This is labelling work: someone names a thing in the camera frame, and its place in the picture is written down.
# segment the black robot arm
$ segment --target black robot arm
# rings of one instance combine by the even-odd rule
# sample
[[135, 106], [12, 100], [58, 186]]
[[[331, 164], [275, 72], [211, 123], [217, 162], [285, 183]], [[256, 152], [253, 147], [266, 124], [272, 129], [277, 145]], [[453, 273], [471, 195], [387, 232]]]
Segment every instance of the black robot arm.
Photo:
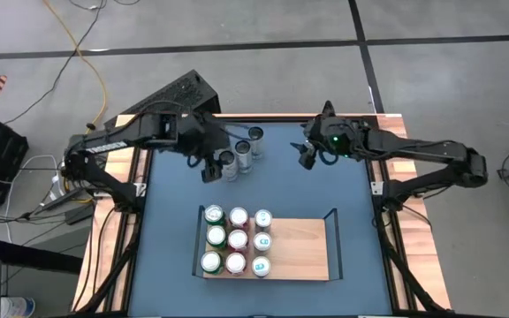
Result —
[[321, 114], [303, 126], [306, 142], [292, 145], [300, 151], [299, 162], [308, 170], [314, 166], [317, 156], [328, 165], [336, 163], [340, 156], [357, 161], [401, 157], [446, 164], [441, 170], [408, 181], [373, 183], [373, 194], [381, 195], [383, 206], [388, 209], [401, 210], [410, 196], [449, 186], [483, 186], [488, 179], [485, 158], [462, 143], [400, 138], [392, 132], [374, 129], [364, 121], [337, 117], [329, 101]]
[[72, 136], [65, 150], [62, 175], [72, 181], [87, 181], [110, 194], [118, 210], [141, 212], [144, 200], [136, 185], [118, 181], [95, 161], [95, 155], [129, 147], [204, 160], [201, 178], [208, 183], [221, 178], [221, 165], [214, 152], [229, 147], [229, 136], [209, 113], [182, 116], [174, 112], [142, 112], [115, 129]]

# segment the blue tabletop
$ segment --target blue tabletop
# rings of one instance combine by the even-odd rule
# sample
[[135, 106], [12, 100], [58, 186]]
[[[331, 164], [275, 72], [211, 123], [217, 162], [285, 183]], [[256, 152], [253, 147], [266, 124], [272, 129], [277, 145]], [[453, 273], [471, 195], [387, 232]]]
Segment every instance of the blue tabletop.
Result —
[[[390, 314], [384, 265], [364, 163], [298, 164], [289, 142], [302, 142], [297, 124], [253, 124], [264, 130], [264, 158], [234, 182], [201, 182], [176, 154], [152, 160], [129, 306], [130, 316], [230, 317]], [[246, 134], [241, 128], [230, 129]], [[198, 207], [241, 206], [251, 216], [322, 218], [338, 209], [343, 279], [330, 282], [203, 279], [192, 276]]]

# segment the concrete floor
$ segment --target concrete floor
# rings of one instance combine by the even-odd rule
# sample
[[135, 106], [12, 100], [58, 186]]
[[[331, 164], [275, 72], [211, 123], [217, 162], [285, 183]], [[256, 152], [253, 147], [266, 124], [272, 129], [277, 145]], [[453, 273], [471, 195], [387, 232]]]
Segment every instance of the concrete floor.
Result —
[[[94, 13], [54, 0], [80, 37]], [[84, 5], [99, 1], [78, 0]], [[509, 34], [509, 1], [358, 0], [370, 39]], [[0, 53], [71, 49], [39, 0], [0, 0]], [[220, 42], [355, 39], [347, 1], [110, 1], [84, 49]], [[369, 47], [386, 112], [402, 113], [411, 137], [454, 139], [486, 155], [489, 183], [453, 188], [426, 202], [454, 309], [509, 316], [509, 191], [497, 178], [509, 153], [509, 42]], [[142, 97], [196, 69], [219, 93], [224, 112], [317, 111], [331, 99], [339, 111], [373, 112], [358, 47], [90, 57], [109, 92], [109, 119]], [[0, 60], [8, 82], [0, 120], [20, 113], [56, 77], [64, 58]], [[30, 155], [60, 156], [67, 138], [84, 131], [99, 110], [95, 75], [74, 59], [57, 91], [11, 124], [28, 137]], [[49, 167], [50, 162], [33, 163]], [[433, 166], [418, 164], [419, 172]], [[11, 212], [36, 206], [49, 172], [19, 178]], [[22, 243], [48, 229], [12, 225]], [[42, 238], [73, 231], [61, 228]], [[0, 226], [0, 239], [6, 232]]]

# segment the wooden tray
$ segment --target wooden tray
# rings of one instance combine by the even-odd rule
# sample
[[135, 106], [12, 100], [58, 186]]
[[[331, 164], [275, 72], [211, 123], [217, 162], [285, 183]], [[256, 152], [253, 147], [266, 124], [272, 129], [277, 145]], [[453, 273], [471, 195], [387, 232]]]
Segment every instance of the wooden tray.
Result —
[[[219, 275], [211, 275], [202, 271], [203, 277], [260, 279], [251, 270], [252, 261], [256, 257], [253, 244], [254, 218], [250, 219], [248, 229], [245, 273], [241, 276], [233, 276], [224, 270]], [[270, 236], [272, 237], [272, 247], [265, 255], [270, 260], [270, 273], [263, 279], [330, 280], [325, 221], [323, 219], [275, 218], [272, 220]], [[206, 243], [205, 251], [212, 250], [214, 248]], [[221, 254], [226, 258], [229, 253], [225, 251]]]

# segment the wooden board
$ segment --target wooden board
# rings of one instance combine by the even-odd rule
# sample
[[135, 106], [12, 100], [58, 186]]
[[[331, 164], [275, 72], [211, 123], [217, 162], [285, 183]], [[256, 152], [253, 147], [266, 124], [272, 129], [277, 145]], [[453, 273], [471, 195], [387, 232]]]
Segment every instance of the wooden board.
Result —
[[[371, 116], [372, 114], [339, 114], [340, 116]], [[310, 119], [315, 116], [315, 113], [282, 113], [282, 114], [216, 114], [217, 117], [306, 117]], [[122, 125], [129, 121], [133, 115], [120, 115], [118, 116], [118, 125]], [[376, 115], [379, 123], [379, 127], [381, 129], [396, 133], [400, 137], [406, 137], [406, 128], [404, 127], [404, 120], [399, 114], [379, 114]], [[127, 180], [129, 175], [129, 170], [131, 169], [131, 158], [132, 153], [128, 154], [118, 154], [118, 151], [111, 152], [108, 156], [108, 164], [106, 170], [116, 176], [119, 180]], [[141, 151], [141, 156], [139, 160], [139, 169], [137, 172], [138, 176], [143, 176], [147, 171], [144, 171], [144, 158], [146, 158], [146, 152]], [[393, 159], [388, 162], [388, 170], [390, 174], [390, 178], [396, 179], [408, 179], [416, 176], [415, 165], [412, 165], [413, 161], [403, 160], [403, 159]], [[379, 166], [376, 163], [373, 163], [374, 172], [378, 179], [380, 179], [380, 170]], [[104, 217], [103, 213], [107, 213], [109, 210], [107, 209], [107, 202], [100, 201], [95, 211], [95, 215], [98, 216], [95, 218], [93, 223], [94, 231], [98, 231], [101, 229], [100, 220]], [[417, 210], [423, 215], [427, 215], [425, 206], [423, 205], [423, 200], [421, 199], [411, 199], [407, 203], [407, 206]], [[130, 233], [133, 230], [133, 222], [134, 220], [129, 222], [127, 225], [127, 235], [125, 236], [125, 245], [130, 237]], [[433, 236], [431, 235], [431, 231], [429, 230], [429, 226], [423, 223], [421, 220], [415, 218], [415, 216], [409, 215], [406, 211], [402, 211], [399, 213], [399, 222], [400, 228], [402, 231], [402, 238], [404, 240], [405, 248], [406, 248], [406, 257], [409, 268], [412, 270], [420, 284], [422, 284], [426, 291], [432, 296], [433, 300], [435, 300], [438, 304], [443, 307], [450, 307], [449, 299], [447, 296], [447, 291], [444, 285], [443, 275], [441, 273], [441, 268], [439, 265], [439, 259], [437, 258], [437, 251], [435, 249], [435, 244], [433, 241]], [[118, 235], [118, 223], [114, 223], [113, 226], [108, 226], [105, 228], [103, 233], [103, 242], [113, 242], [115, 243]], [[93, 242], [93, 247], [97, 246], [97, 236], [93, 236], [91, 239]], [[85, 277], [88, 271], [88, 249], [86, 248], [86, 254], [84, 255], [84, 262], [82, 265], [82, 269], [80, 272], [80, 278], [78, 281], [78, 287], [76, 290], [76, 298], [77, 299], [81, 293]], [[110, 270], [110, 264], [113, 258], [113, 251], [110, 249], [103, 250], [100, 255], [100, 267], [98, 271], [101, 273], [99, 277], [101, 279], [105, 278]], [[90, 276], [92, 274], [91, 270], [95, 267], [95, 257], [92, 257], [92, 264], [90, 266]], [[395, 282], [397, 285], [397, 295], [401, 308], [408, 308], [408, 304], [406, 303], [406, 294], [404, 293], [402, 278], [399, 275], [399, 272], [393, 267]], [[118, 279], [117, 287], [115, 290], [115, 297], [113, 299], [113, 310], [120, 310], [122, 303], [122, 291], [125, 288], [125, 270], [121, 273]], [[83, 306], [91, 297], [91, 287], [93, 286], [93, 280], [89, 280], [87, 283], [87, 289], [84, 293], [80, 305], [78, 307]]]
[[[220, 275], [203, 273], [206, 278], [259, 279], [251, 270], [256, 257], [253, 238], [255, 220], [250, 219], [248, 228], [248, 250], [245, 253], [245, 274], [233, 276], [227, 271]], [[266, 253], [270, 261], [270, 273], [264, 279], [285, 280], [329, 280], [327, 265], [327, 240], [323, 219], [275, 218], [270, 231], [272, 246]], [[206, 251], [215, 250], [206, 243]], [[225, 258], [229, 252], [222, 253]]]

